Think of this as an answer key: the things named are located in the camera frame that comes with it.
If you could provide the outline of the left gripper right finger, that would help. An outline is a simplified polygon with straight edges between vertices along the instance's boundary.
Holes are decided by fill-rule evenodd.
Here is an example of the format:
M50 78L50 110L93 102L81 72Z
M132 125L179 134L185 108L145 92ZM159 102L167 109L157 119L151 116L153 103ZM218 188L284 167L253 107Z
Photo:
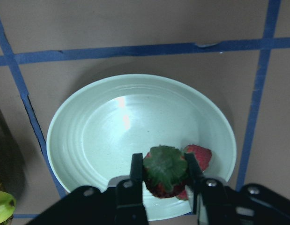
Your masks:
M256 183L233 190L222 179L205 176L192 153L184 154L192 212L208 225L290 225L290 200Z

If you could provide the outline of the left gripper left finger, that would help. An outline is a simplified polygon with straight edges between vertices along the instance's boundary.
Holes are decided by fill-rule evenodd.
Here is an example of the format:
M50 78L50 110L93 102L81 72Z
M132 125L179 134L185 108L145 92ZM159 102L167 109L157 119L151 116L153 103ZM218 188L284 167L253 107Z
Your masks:
M143 158L133 154L130 174L112 178L101 192L81 186L32 219L30 225L147 225Z

